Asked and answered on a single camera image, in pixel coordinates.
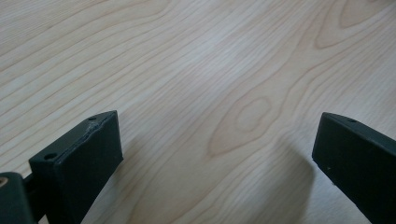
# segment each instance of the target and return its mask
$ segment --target wood grain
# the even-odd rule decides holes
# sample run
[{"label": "wood grain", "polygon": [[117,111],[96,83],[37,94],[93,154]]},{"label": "wood grain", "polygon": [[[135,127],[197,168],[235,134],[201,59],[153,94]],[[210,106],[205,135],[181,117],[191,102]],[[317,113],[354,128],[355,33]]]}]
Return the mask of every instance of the wood grain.
[{"label": "wood grain", "polygon": [[396,138],[395,36],[392,0],[2,1],[0,172],[117,109],[84,223],[368,223],[310,154],[324,111]]}]

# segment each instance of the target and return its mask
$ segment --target light wood surface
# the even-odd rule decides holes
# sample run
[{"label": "light wood surface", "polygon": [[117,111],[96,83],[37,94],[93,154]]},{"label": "light wood surface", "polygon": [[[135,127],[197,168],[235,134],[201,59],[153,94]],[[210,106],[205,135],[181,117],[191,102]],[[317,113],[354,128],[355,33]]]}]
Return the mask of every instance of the light wood surface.
[{"label": "light wood surface", "polygon": [[0,172],[118,110],[84,223],[368,223],[311,160],[328,111],[396,138],[393,0],[1,1]]}]

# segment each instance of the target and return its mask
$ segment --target dark plastic piece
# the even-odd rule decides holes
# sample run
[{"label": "dark plastic piece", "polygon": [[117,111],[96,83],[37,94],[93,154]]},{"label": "dark plastic piece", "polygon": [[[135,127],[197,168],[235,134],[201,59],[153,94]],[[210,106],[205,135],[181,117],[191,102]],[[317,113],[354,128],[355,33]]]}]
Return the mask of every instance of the dark plastic piece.
[{"label": "dark plastic piece", "polygon": [[117,112],[82,121],[29,160],[50,223],[80,223],[122,161]]},{"label": "dark plastic piece", "polygon": [[396,223],[396,141],[323,113],[312,157],[371,222]]},{"label": "dark plastic piece", "polygon": [[35,223],[20,174],[0,174],[0,223]]}]

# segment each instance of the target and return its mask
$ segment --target screw hole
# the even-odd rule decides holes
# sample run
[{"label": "screw hole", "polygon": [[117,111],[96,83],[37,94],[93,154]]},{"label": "screw hole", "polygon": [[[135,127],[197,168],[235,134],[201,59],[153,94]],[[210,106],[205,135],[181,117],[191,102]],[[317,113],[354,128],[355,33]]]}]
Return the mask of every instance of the screw hole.
[{"label": "screw hole", "polygon": [[3,187],[8,182],[8,178],[0,177],[0,188]]},{"label": "screw hole", "polygon": [[48,161],[48,160],[55,158],[56,156],[57,156],[56,153],[50,153],[44,157],[44,160]]}]

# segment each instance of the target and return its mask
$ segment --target black plastic part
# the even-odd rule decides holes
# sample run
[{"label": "black plastic part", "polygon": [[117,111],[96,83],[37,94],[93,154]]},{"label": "black plastic part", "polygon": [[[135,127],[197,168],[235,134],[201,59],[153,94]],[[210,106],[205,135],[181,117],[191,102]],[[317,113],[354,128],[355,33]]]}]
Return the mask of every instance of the black plastic part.
[{"label": "black plastic part", "polygon": [[312,157],[373,223],[396,223],[396,141],[343,116],[323,113]]},{"label": "black plastic part", "polygon": [[36,223],[20,174],[0,174],[0,223]]},{"label": "black plastic part", "polygon": [[33,156],[32,189],[46,200],[49,223],[80,223],[121,161],[117,111],[82,121]]}]

